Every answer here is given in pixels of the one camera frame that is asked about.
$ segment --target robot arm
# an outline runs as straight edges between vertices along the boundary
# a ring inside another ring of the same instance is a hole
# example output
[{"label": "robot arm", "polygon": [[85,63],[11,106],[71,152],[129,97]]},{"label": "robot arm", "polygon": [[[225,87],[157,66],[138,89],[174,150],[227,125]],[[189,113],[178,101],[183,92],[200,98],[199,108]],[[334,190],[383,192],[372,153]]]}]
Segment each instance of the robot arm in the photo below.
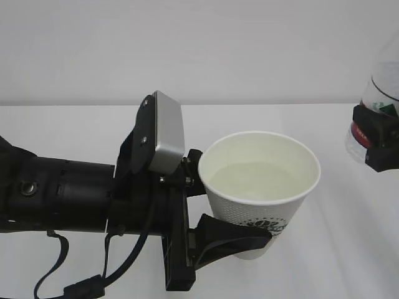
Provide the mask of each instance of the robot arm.
[{"label": "robot arm", "polygon": [[161,236],[168,291],[188,291],[195,271],[231,254],[263,248],[271,234],[203,214],[190,229],[187,197],[205,194],[198,175],[202,152],[184,158],[180,105],[155,92],[137,113],[120,147],[117,165],[38,157],[0,138],[0,232],[47,231],[61,242],[56,265],[65,260],[67,240],[55,230],[140,234],[126,261],[103,275],[64,288],[65,298],[98,298],[135,261],[148,235]]}]

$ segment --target bolt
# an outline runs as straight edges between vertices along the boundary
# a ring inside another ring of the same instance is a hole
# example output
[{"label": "bolt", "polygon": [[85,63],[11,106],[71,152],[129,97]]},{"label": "bolt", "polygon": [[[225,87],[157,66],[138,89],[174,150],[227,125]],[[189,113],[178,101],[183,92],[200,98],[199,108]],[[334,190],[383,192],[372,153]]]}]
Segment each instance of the bolt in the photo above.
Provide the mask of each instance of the bolt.
[{"label": "bolt", "polygon": [[37,191],[36,183],[23,182],[21,184],[21,194],[23,196],[32,196]]},{"label": "bolt", "polygon": [[186,177],[186,185],[192,186],[194,184],[194,180],[191,179],[189,176]]}]

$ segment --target cup rim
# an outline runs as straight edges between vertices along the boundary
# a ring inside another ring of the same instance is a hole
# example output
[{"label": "cup rim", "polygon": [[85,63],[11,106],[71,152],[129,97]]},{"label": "cup rim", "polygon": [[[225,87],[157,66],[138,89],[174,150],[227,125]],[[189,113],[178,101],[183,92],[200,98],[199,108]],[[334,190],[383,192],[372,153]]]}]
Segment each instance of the cup rim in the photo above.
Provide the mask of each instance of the cup rim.
[{"label": "cup rim", "polygon": [[[260,134],[260,135],[274,135],[274,136],[278,136],[281,138],[285,138],[287,140],[290,140],[294,143],[296,143],[297,145],[303,147],[314,159],[316,166],[317,166],[317,178],[315,180],[315,182],[313,183],[313,185],[311,185],[311,187],[309,187],[308,189],[306,189],[304,192],[297,194],[295,196],[291,196],[291,197],[287,197],[287,198],[283,198],[283,199],[277,199],[274,201],[253,201],[250,199],[240,199],[238,197],[234,197],[234,196],[230,196],[227,195],[225,193],[222,193],[218,190],[216,190],[214,187],[210,186],[209,184],[206,184],[203,180],[203,176],[201,174],[201,165],[203,164],[204,158],[206,157],[207,153],[213,148],[215,147],[217,144],[223,142],[224,140],[228,139],[228,138],[232,138],[235,136],[239,136],[239,135],[249,135],[249,134]],[[320,177],[321,177],[321,166],[320,166],[320,162],[317,159],[316,155],[302,142],[293,139],[290,136],[284,135],[284,134],[280,134],[280,133],[275,133],[275,132],[269,132],[269,131],[242,131],[242,132],[237,132],[237,133],[233,133],[230,134],[228,136],[225,136],[217,141],[215,141],[201,156],[201,158],[199,159],[198,162],[198,174],[199,177],[202,181],[202,183],[205,185],[205,187],[207,187],[210,191],[212,191],[213,193],[215,193],[216,195],[223,197],[229,201],[233,201],[233,202],[237,202],[239,204],[245,204],[245,205],[249,205],[249,206],[278,206],[281,204],[285,204],[288,202],[292,202],[292,201],[296,201],[298,199],[301,199],[303,197],[306,197],[306,195],[308,195],[310,192],[312,192],[316,186],[318,185],[319,181],[320,181]]]}]

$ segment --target plastic bottle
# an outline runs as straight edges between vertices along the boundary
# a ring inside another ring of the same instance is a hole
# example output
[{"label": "plastic bottle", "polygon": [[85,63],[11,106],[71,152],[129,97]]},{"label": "plastic bottle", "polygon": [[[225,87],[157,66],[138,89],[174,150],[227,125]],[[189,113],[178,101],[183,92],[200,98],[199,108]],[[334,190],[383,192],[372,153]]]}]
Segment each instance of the plastic bottle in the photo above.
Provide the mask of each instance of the plastic bottle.
[{"label": "plastic bottle", "polygon": [[[399,31],[378,54],[372,76],[360,103],[378,113],[399,117]],[[345,139],[345,145],[356,161],[365,162],[370,143],[353,122]]]}]

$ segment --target red label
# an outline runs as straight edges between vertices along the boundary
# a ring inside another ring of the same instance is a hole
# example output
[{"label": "red label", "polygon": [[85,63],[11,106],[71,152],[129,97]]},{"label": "red label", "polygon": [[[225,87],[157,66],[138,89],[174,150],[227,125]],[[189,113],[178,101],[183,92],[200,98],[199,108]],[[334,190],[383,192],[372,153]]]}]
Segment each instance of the red label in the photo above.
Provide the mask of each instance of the red label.
[{"label": "red label", "polygon": [[359,142],[365,148],[370,147],[370,142],[367,139],[366,135],[364,135],[364,133],[355,123],[352,123],[352,125],[350,126],[350,131],[352,132],[352,135],[357,142]]}]

